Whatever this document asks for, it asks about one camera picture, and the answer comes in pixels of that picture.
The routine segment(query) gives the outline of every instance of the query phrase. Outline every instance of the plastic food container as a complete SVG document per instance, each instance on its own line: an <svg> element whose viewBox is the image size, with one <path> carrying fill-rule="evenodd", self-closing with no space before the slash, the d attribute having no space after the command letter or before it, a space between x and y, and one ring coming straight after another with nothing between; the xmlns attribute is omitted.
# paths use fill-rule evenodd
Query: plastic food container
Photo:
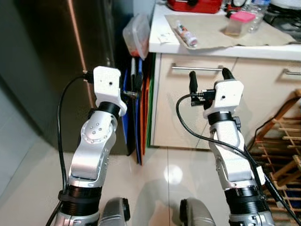
<svg viewBox="0 0 301 226"><path fill-rule="evenodd" d="M146 15L133 17L123 29L123 38L129 53L144 60L149 53L150 25Z"/></svg>
<svg viewBox="0 0 301 226"><path fill-rule="evenodd" d="M230 22L226 28L225 34L229 36L242 37L246 33L252 21L255 19L255 15L252 13L240 11L238 13L232 14L230 17Z"/></svg>

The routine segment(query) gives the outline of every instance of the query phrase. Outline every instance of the cabinet drawer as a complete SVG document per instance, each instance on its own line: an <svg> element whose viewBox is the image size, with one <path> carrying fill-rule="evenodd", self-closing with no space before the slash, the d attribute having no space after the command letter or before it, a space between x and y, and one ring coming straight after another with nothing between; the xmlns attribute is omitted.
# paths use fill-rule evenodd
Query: cabinet drawer
<svg viewBox="0 0 301 226"><path fill-rule="evenodd" d="M200 57L162 54L158 81L157 110L154 129L154 145L196 148L199 139L190 135L180 124L175 112L177 100L189 93L189 72L192 70L173 69L178 67L197 67L217 69L219 66L232 69L235 58ZM216 80L222 79L220 71L195 70L198 90L211 89ZM203 107L191 107L190 98L183 100L180 112L195 132L203 134L207 121L203 118ZM207 143L199 148L208 148Z"/></svg>
<svg viewBox="0 0 301 226"><path fill-rule="evenodd" d="M272 117L295 89L301 88L301 62L238 59L233 75L245 86L236 116L248 143L257 127Z"/></svg>

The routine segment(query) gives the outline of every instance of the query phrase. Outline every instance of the kitchen counter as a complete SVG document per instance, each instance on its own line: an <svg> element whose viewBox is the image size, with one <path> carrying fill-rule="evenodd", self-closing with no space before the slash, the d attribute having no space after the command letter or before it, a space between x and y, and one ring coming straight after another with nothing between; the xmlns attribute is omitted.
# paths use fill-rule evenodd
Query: kitchen counter
<svg viewBox="0 0 301 226"><path fill-rule="evenodd" d="M242 57L242 58L262 58L275 60L295 60L301 61L301 45L290 44L284 46L235 46L229 48L189 50L181 45L169 26L165 15L197 15L196 13L176 12L165 5L164 1L158 1L155 6L151 32L150 32L150 52L170 53L196 56L222 56L222 57ZM167 43L160 42L158 36L169 33Z"/></svg>

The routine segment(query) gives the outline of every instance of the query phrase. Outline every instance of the dish rack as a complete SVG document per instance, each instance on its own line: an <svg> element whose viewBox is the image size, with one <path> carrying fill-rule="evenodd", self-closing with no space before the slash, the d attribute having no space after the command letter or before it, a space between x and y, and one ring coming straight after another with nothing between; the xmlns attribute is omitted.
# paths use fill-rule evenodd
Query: dish rack
<svg viewBox="0 0 301 226"><path fill-rule="evenodd" d="M296 98L261 129L250 153L263 166L291 210L301 218L301 89L288 99L293 97ZM295 114L287 116L293 108L298 108ZM275 222L294 225L286 209L277 206L267 189L265 193Z"/></svg>

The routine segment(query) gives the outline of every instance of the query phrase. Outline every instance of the refrigerator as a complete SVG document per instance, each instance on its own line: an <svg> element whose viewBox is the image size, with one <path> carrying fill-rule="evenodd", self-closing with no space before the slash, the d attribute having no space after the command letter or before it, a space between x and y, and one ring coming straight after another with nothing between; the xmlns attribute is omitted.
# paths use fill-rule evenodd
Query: refrigerator
<svg viewBox="0 0 301 226"><path fill-rule="evenodd" d="M57 104L67 82L99 65L116 67L124 75L130 55L122 30L132 16L132 0L0 2L0 76L54 147ZM80 80L67 91L62 106L64 151L76 150L94 102L93 87ZM111 153L129 154L121 119L116 133Z"/></svg>

